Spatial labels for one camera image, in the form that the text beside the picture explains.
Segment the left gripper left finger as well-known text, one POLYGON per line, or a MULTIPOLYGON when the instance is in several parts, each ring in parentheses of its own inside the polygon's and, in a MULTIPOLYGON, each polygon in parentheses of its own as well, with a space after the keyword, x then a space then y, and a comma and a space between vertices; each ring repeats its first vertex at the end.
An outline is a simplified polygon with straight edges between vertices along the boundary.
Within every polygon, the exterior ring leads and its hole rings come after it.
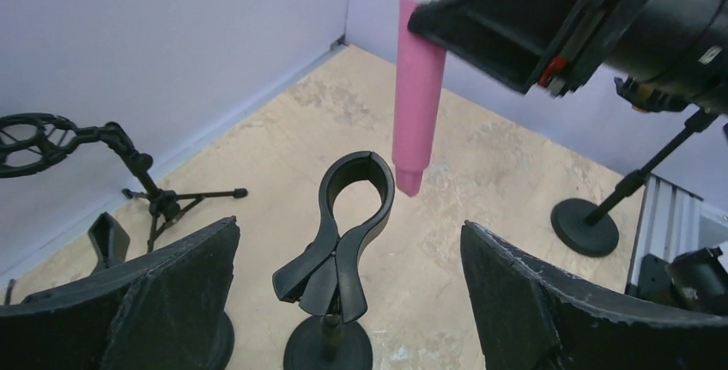
POLYGON ((240 229, 229 216, 181 240, 1 309, 4 369, 223 369, 240 229))

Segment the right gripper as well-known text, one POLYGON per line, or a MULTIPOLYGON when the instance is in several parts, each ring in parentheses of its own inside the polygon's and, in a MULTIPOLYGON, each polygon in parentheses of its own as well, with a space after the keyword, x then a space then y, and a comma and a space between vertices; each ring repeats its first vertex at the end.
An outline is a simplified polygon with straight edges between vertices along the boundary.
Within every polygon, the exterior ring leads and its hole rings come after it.
POLYGON ((521 94, 565 94, 606 64, 680 98, 726 97, 727 0, 607 0, 578 26, 584 7, 439 0, 418 6, 408 29, 521 94))

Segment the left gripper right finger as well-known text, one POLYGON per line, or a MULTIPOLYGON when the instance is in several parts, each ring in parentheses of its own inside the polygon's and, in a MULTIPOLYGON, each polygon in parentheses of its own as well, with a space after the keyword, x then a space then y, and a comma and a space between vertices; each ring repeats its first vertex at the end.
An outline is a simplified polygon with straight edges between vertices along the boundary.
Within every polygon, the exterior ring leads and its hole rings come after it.
POLYGON ((488 369, 724 369, 727 320, 617 293, 466 221, 460 254, 488 369))

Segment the black round-base mic stand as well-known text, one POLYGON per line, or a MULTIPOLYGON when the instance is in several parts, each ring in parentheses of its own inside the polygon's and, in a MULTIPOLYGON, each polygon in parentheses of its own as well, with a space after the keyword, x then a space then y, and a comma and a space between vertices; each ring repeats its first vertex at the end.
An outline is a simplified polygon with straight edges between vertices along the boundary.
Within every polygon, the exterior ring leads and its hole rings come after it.
MULTIPOLYGON (((91 274, 123 264, 130 244, 130 236, 118 221, 107 212, 101 213, 90 229, 88 237, 94 248, 97 262, 91 274)), ((234 351, 234 327, 224 312, 220 318, 207 368, 225 369, 234 351)))

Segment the pink microphone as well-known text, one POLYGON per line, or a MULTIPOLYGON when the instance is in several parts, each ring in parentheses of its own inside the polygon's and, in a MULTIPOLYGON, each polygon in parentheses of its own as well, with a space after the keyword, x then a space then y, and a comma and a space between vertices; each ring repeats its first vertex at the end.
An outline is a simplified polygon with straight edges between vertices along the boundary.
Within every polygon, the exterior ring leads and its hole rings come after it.
POLYGON ((392 159, 397 188, 418 194, 434 145, 446 50, 408 30, 415 8, 437 0, 399 0, 392 159))

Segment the gold mic shock-mount stand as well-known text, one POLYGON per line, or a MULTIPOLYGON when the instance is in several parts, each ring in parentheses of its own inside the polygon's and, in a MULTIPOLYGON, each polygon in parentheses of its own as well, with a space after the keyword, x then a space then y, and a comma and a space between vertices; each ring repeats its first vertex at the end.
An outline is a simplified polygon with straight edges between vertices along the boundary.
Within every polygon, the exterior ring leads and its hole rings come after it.
MULTIPOLYGON (((649 88, 629 76, 615 78, 616 93, 642 112, 681 112, 689 104, 676 95, 649 88)), ((619 228, 609 212, 623 199, 632 196, 643 186, 652 171, 684 144, 691 136, 707 129, 720 115, 711 107, 701 106, 684 121, 683 128, 670 139, 646 164, 633 170, 619 181, 600 204, 583 198, 565 199, 550 213, 551 226, 558 238, 570 249, 591 257, 611 254, 619 242, 619 228)))

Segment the black tripod mic stand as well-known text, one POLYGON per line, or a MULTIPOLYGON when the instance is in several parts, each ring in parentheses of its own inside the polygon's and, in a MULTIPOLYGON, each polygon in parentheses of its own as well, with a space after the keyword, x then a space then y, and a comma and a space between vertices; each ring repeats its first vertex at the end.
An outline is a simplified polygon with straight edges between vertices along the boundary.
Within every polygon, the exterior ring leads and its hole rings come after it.
POLYGON ((65 160, 83 144, 104 143, 139 181, 144 191, 123 189, 128 199, 149 202, 152 216, 147 251, 154 250, 163 232, 207 198, 244 198, 246 188, 178 194, 161 189, 149 175, 153 157, 137 150, 120 124, 78 127, 66 117, 42 113, 20 113, 1 117, 1 177, 19 178, 45 171, 65 160))

